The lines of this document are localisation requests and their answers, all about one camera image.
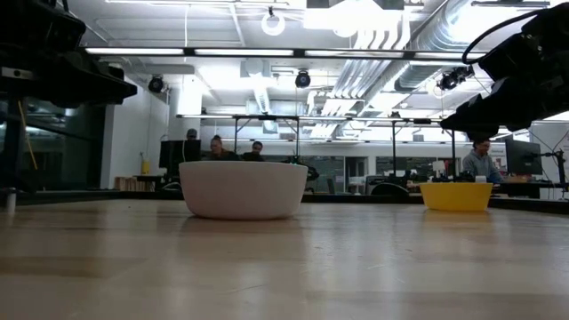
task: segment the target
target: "bowl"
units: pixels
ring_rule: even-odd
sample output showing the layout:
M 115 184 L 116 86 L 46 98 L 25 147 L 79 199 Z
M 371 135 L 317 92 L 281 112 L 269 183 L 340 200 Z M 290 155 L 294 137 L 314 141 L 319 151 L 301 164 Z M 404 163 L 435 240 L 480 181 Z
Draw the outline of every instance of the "bowl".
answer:
M 307 167 L 295 164 L 198 161 L 180 164 L 180 184 L 196 216 L 273 220 L 299 210 L 307 173 Z
M 423 201 L 429 209 L 455 212 L 484 211 L 492 194 L 492 183 L 421 183 Z

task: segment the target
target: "computer monitor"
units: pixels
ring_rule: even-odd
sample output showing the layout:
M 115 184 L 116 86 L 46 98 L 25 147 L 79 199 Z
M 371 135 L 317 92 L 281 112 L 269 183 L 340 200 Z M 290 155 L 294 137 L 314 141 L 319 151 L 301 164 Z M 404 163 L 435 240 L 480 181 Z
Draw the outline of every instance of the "computer monitor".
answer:
M 168 175 L 178 175 L 178 165 L 183 162 L 200 161 L 201 140 L 169 140 L 160 144 L 160 168 L 166 168 Z
M 537 143 L 506 140 L 508 173 L 542 174 L 541 148 Z

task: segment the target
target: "stand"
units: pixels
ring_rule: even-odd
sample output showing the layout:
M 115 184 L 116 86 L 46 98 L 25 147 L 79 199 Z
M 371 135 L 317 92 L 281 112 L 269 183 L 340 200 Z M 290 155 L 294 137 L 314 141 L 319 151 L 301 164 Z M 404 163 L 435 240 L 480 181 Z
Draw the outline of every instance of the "stand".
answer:
M 565 183 L 565 167 L 564 167 L 564 163 L 565 160 L 563 158 L 563 150 L 559 150 L 556 152 L 546 152 L 544 154 L 541 154 L 540 156 L 552 156 L 555 157 L 557 160 L 557 169 L 559 171 L 559 183 L 561 183 L 562 185 L 564 185 L 564 189 L 565 191 L 567 190 L 567 185 Z

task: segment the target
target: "gray hoodie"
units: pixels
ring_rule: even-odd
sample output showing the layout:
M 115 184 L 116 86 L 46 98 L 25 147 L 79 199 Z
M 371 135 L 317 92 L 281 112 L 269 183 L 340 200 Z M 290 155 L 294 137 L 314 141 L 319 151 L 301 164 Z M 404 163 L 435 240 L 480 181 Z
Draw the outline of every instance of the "gray hoodie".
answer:
M 469 171 L 473 175 L 483 175 L 493 182 L 501 182 L 500 171 L 496 169 L 490 156 L 480 156 L 476 151 L 472 150 L 462 160 L 462 170 Z

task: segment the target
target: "ceiling camera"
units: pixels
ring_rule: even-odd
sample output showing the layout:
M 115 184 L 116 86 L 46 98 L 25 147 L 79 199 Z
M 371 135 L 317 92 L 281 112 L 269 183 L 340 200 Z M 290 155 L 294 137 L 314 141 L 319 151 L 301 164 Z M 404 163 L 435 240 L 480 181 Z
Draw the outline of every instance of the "ceiling camera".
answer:
M 294 81 L 297 88 L 307 88 L 310 86 L 310 76 L 307 70 L 299 71 L 299 74 L 296 76 L 296 81 Z
M 148 83 L 148 89 L 154 93 L 162 93 L 166 89 L 163 77 L 160 75 L 152 76 L 152 80 Z

